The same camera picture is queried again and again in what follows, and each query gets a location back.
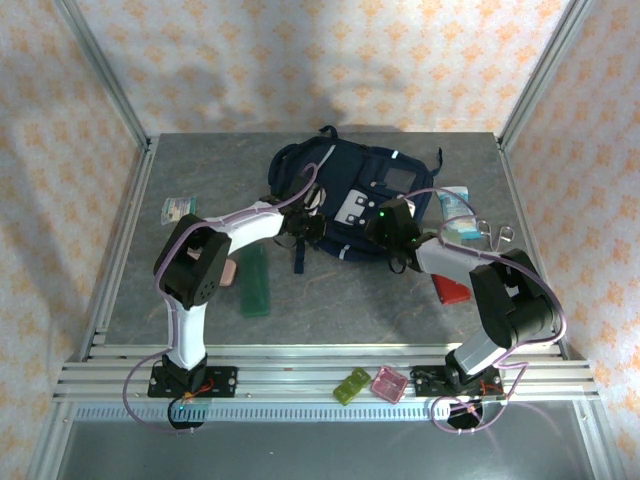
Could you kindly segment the navy blue student backpack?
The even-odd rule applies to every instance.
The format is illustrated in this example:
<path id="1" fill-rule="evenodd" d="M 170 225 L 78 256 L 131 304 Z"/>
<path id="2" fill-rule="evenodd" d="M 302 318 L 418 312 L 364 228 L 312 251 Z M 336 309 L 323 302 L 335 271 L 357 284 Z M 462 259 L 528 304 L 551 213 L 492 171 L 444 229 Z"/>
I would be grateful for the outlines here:
<path id="1" fill-rule="evenodd" d="M 341 138 L 331 125 L 320 131 L 319 136 L 279 150 L 268 172 L 271 194 L 282 199 L 295 192 L 294 181 L 307 165 L 318 166 L 316 184 L 324 198 L 317 214 L 323 223 L 316 232 L 298 235 L 294 272 L 304 272 L 307 246 L 343 261 L 387 260 L 388 251 L 367 237 L 366 224 L 380 216 L 384 202 L 433 187 L 443 166 L 442 150 L 436 150 L 437 167 L 430 169 L 397 150 Z"/>

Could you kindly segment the translucent green pencil case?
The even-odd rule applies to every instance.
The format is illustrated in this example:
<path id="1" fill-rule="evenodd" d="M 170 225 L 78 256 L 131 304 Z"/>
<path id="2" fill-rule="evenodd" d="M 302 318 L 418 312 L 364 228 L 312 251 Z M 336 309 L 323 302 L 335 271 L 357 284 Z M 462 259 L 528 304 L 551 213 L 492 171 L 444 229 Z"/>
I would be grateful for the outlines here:
<path id="1" fill-rule="evenodd" d="M 239 280 L 241 315 L 244 318 L 268 316 L 271 311 L 269 263 L 262 243 L 241 250 Z"/>

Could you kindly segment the red case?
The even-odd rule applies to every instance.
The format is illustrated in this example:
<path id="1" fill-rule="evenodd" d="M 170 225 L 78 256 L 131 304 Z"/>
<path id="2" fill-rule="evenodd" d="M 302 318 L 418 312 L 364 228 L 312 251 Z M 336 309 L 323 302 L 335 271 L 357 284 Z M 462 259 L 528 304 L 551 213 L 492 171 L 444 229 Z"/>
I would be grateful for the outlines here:
<path id="1" fill-rule="evenodd" d="M 442 305 L 463 303 L 472 297 L 470 289 L 465 285 L 440 275 L 432 275 L 431 278 Z"/>

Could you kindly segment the blue and white wipes packet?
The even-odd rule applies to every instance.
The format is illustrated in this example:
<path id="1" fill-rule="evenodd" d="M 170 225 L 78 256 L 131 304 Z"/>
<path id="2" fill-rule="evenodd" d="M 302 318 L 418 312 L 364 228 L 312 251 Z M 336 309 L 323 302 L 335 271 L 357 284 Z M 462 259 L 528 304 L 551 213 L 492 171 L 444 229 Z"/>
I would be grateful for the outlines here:
<path id="1" fill-rule="evenodd" d="M 472 211 L 466 206 L 469 201 L 469 192 L 466 187 L 445 187 L 445 192 L 439 191 L 437 196 L 447 231 L 457 233 L 462 240 L 481 237 Z"/>

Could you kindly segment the green tissue packet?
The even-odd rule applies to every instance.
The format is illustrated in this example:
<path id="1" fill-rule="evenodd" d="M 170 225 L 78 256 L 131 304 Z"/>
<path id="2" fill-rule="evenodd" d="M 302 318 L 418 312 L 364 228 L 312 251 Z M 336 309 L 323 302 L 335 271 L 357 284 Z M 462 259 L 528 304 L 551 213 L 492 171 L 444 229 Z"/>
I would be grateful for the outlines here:
<path id="1" fill-rule="evenodd" d="M 195 196 L 166 198 L 161 209 L 160 223 L 168 225 L 178 222 L 185 215 L 194 214 L 196 203 Z"/>

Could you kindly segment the pink plastic pill box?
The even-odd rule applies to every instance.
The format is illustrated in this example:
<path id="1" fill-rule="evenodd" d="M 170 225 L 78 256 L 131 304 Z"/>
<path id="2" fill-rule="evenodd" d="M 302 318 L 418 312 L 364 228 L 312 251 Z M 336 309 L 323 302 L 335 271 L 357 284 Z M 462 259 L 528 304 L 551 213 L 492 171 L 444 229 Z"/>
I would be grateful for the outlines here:
<path id="1" fill-rule="evenodd" d="M 372 382 L 371 391 L 378 398 L 397 404 L 403 398 L 408 383 L 406 376 L 389 366 L 382 366 Z"/>

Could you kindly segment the green plastic pill box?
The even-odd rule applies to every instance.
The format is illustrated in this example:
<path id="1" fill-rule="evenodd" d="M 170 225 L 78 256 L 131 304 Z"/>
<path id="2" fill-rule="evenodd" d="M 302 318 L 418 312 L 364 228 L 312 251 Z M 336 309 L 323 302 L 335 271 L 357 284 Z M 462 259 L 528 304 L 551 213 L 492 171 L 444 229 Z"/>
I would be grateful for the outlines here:
<path id="1" fill-rule="evenodd" d="M 348 405 L 370 382 L 371 376 L 357 367 L 333 390 L 333 397 L 340 404 Z"/>

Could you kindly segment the grey metal shelf panel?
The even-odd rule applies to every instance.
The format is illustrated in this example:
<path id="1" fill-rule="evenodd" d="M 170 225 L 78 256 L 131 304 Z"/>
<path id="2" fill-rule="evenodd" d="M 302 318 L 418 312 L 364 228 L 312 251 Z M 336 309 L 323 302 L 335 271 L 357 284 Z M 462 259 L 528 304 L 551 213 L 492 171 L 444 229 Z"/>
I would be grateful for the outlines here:
<path id="1" fill-rule="evenodd" d="M 593 480 L 576 427 L 513 411 L 455 436 L 431 424 L 220 423 L 169 436 L 128 422 L 72 428 L 46 480 Z"/>

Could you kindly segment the aluminium side rail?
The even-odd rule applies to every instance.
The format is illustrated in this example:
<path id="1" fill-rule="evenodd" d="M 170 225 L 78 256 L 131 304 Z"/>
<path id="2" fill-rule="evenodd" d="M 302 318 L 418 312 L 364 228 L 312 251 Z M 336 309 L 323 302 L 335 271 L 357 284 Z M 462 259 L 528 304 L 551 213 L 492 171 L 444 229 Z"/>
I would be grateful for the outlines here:
<path id="1" fill-rule="evenodd" d="M 103 336 L 108 330 L 158 142 L 158 136 L 149 138 L 134 162 L 107 244 L 103 273 L 91 302 L 88 326 L 77 354 L 80 361 L 88 359 L 95 337 Z"/>
<path id="2" fill-rule="evenodd" d="M 551 285 L 546 274 L 545 267 L 542 262 L 542 258 L 538 248 L 538 242 L 535 239 L 533 228 L 529 215 L 527 213 L 526 204 L 521 194 L 521 191 L 517 184 L 517 179 L 514 174 L 514 168 L 511 165 L 506 147 L 503 145 L 499 138 L 496 139 L 496 146 L 498 149 L 499 157 L 502 163 L 502 167 L 506 176 L 507 183 L 512 195 L 514 207 L 518 216 L 518 221 L 521 227 L 524 243 L 527 248 L 527 252 L 531 258 L 532 264 L 535 267 L 538 275 L 543 283 L 550 290 L 549 296 L 553 302 L 553 305 L 558 309 L 558 314 L 552 322 L 550 332 L 552 334 L 551 340 L 538 340 L 538 345 L 554 344 L 559 348 L 560 355 L 563 360 L 571 360 L 572 356 L 567 346 L 566 333 L 567 333 L 567 319 L 565 311 L 561 305 L 561 302 L 555 292 L 552 291 Z"/>

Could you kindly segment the aluminium front rail beam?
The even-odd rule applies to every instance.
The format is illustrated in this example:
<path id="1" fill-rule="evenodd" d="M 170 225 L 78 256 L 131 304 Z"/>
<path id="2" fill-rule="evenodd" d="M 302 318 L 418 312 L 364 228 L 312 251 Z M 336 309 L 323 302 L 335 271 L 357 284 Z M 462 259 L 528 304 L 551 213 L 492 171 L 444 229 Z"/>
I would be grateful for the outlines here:
<path id="1" fill-rule="evenodd" d="M 407 376 L 417 365 L 440 366 L 452 345 L 210 345 L 214 366 L 238 370 L 236 396 L 251 402 L 329 402 L 334 388 L 357 367 L 376 375 L 389 366 Z M 150 346 L 95 345 L 85 361 L 63 365 L 54 397 L 59 401 L 111 401 L 128 393 L 133 401 L 147 398 L 151 370 L 157 366 Z M 585 360 L 567 360 L 559 347 L 528 346 L 510 359 L 524 362 L 525 372 L 502 371 L 514 400 L 591 399 L 597 394 L 594 375 Z"/>

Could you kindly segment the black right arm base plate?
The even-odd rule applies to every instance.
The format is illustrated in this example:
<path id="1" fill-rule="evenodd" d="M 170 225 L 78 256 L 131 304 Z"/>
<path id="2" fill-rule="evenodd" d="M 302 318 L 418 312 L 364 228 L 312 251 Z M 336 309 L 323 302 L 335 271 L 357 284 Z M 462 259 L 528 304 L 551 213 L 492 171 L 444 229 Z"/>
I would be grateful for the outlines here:
<path id="1" fill-rule="evenodd" d="M 449 365 L 418 365 L 411 370 L 410 378 L 417 397 L 482 397 L 504 393 L 501 375 L 495 367 L 467 375 Z"/>

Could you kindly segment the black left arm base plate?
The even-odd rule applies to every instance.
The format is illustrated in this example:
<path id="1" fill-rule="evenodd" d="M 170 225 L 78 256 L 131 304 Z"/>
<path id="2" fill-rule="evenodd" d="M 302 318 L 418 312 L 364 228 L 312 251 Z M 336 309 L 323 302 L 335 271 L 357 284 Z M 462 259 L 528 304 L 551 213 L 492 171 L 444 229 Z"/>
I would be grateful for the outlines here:
<path id="1" fill-rule="evenodd" d="M 238 368 L 200 366 L 191 373 L 171 373 L 168 367 L 154 366 L 147 389 L 150 398 L 179 398 L 186 393 L 196 398 L 234 398 Z"/>

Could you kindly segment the aluminium frame post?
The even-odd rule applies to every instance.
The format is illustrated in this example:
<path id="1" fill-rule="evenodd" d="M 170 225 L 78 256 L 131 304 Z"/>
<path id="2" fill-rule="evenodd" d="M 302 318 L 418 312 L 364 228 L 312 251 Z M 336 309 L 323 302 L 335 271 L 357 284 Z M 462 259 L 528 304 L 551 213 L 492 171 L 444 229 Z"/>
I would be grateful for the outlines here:
<path id="1" fill-rule="evenodd" d="M 127 130 L 142 151 L 147 151 L 150 137 L 134 111 L 105 52 L 93 33 L 76 0 L 52 0 L 74 36 L 92 70 L 113 102 Z"/>
<path id="2" fill-rule="evenodd" d="M 497 137 L 503 152 L 516 143 L 545 89 L 554 78 L 596 0 L 570 0 L 533 69 L 515 107 Z"/>

